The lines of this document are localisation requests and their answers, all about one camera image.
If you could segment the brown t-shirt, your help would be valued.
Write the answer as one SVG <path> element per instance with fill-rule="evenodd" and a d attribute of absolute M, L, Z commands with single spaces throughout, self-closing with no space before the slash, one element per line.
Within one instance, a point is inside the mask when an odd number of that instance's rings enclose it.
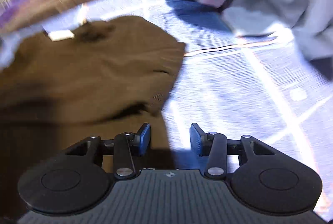
<path fill-rule="evenodd" d="M 162 108 L 184 54 L 183 42 L 140 16 L 22 41 L 1 70 L 1 216 L 23 213 L 17 182 L 29 167 L 88 136 L 149 123 L 152 149 L 170 158 Z"/>

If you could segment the blue checked bed sheet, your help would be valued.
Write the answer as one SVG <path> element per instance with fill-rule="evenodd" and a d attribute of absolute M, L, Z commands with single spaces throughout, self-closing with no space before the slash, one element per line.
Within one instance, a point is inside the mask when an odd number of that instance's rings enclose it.
<path fill-rule="evenodd" d="M 267 39 L 233 36 L 211 8 L 193 0 L 95 0 L 42 24 L 71 29 L 83 20 L 137 15 L 186 44 L 179 78 L 163 109 L 178 168 L 200 168 L 192 123 L 230 139 L 251 135 L 314 169 L 323 182 L 316 212 L 332 219 L 332 82 L 303 59 L 291 32 Z"/>

